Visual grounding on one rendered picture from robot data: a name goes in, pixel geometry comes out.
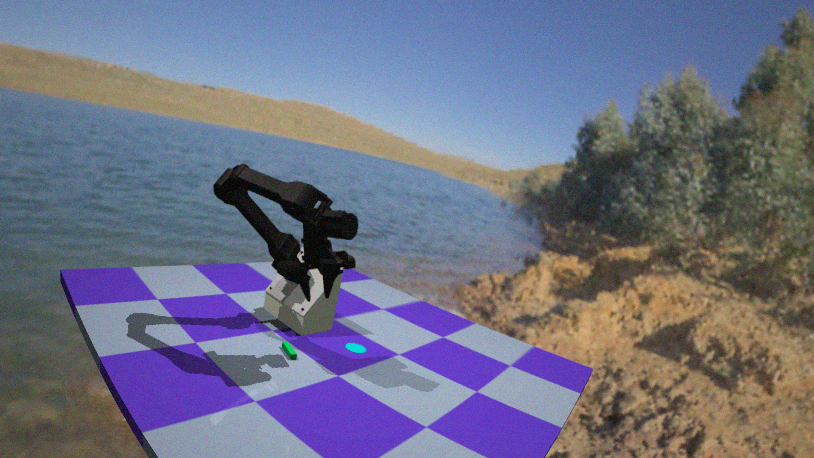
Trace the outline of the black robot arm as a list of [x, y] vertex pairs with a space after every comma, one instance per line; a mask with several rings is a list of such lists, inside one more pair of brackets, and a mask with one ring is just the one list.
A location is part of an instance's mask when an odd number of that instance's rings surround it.
[[[272, 267], [276, 270], [279, 261], [293, 259], [300, 262], [297, 257], [301, 251], [300, 243], [292, 234], [280, 232], [260, 210], [247, 190], [281, 204], [286, 214], [303, 223], [303, 236], [326, 236], [344, 240], [356, 237], [358, 229], [356, 215], [346, 213], [345, 210], [332, 210], [333, 201], [310, 184], [298, 180], [286, 183], [241, 163], [226, 169], [213, 188], [217, 198], [235, 206], [264, 238], [274, 259]], [[321, 204], [317, 209], [314, 206], [318, 201], [321, 201]], [[313, 245], [309, 255], [309, 265], [315, 266], [324, 276], [339, 274], [340, 267], [346, 267], [348, 263], [348, 253], [333, 252], [330, 244], [326, 243], [325, 248], [319, 247], [319, 244]]]

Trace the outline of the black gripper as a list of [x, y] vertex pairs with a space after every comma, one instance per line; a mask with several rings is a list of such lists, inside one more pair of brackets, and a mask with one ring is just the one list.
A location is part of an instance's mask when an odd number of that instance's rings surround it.
[[[315, 244], [319, 244], [319, 247], [325, 248], [326, 243], [331, 243], [328, 240], [328, 237], [306, 237], [303, 236], [301, 242], [304, 244], [304, 256], [302, 256], [302, 261], [304, 263], [298, 263], [293, 259], [279, 261], [277, 264], [277, 273], [285, 278], [292, 278], [296, 277], [297, 281], [299, 282], [304, 296], [308, 302], [310, 302], [311, 294], [310, 294], [310, 287], [309, 287], [309, 280], [311, 276], [307, 275], [307, 270], [309, 269], [317, 269], [315, 266], [309, 265], [309, 255], [311, 247]], [[344, 269], [350, 269], [356, 267], [356, 261], [353, 256], [348, 255], [348, 263]], [[340, 270], [340, 273], [335, 275], [323, 275], [323, 286], [324, 286], [324, 294], [325, 298], [329, 298], [330, 293], [332, 291], [332, 285], [335, 281], [336, 277], [339, 276], [343, 270]]]

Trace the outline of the cyan circle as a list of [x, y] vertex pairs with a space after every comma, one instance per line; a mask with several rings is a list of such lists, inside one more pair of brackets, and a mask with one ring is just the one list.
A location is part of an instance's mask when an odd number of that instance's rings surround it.
[[355, 343], [348, 343], [348, 344], [346, 344], [345, 347], [348, 350], [350, 350], [350, 351], [352, 351], [354, 353], [364, 353], [364, 352], [366, 352], [366, 349], [362, 345], [355, 344]]

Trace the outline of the green rectangular post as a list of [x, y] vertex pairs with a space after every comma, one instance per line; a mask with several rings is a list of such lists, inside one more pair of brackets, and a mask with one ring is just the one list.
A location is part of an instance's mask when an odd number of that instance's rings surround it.
[[297, 354], [294, 351], [294, 349], [289, 345], [288, 342], [283, 342], [282, 343], [282, 348], [285, 351], [285, 353], [288, 355], [290, 360], [296, 360]]

